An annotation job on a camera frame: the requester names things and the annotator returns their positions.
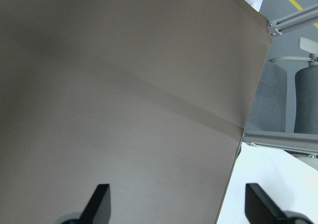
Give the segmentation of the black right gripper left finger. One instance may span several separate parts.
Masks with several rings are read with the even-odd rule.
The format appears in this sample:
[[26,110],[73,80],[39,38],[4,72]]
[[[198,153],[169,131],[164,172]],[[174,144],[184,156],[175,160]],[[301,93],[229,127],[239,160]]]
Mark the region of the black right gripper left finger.
[[110,185],[98,184],[79,218],[79,224],[108,224],[110,217]]

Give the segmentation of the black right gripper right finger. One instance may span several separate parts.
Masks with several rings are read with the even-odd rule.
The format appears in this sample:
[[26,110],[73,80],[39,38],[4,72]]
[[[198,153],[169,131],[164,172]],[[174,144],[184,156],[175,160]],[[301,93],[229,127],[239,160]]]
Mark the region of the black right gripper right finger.
[[285,224],[285,213],[257,183],[245,185],[244,213],[250,224]]

